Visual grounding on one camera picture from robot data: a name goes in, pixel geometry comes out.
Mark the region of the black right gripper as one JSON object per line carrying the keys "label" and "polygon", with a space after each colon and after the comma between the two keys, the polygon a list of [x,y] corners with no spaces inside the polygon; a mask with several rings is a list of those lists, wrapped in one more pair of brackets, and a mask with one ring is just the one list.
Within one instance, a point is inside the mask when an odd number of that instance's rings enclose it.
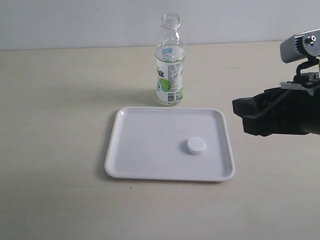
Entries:
{"label": "black right gripper", "polygon": [[302,73],[280,87],[234,99],[232,109],[250,135],[319,135],[320,73]]}

